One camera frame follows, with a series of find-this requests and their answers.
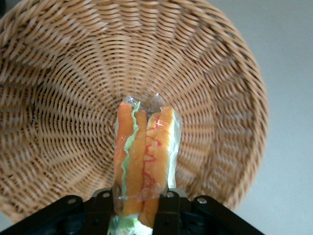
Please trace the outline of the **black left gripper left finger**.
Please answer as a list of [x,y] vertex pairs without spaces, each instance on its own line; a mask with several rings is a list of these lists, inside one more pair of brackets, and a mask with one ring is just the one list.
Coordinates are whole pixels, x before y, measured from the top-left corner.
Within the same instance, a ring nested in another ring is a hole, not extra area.
[[83,201],[68,195],[1,232],[2,235],[109,235],[114,214],[110,188]]

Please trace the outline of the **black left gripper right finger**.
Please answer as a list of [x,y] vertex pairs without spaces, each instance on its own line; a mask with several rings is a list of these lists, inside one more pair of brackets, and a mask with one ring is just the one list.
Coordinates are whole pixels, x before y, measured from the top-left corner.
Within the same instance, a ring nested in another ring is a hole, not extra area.
[[207,195],[189,201],[171,189],[159,198],[155,235],[262,235],[230,209]]

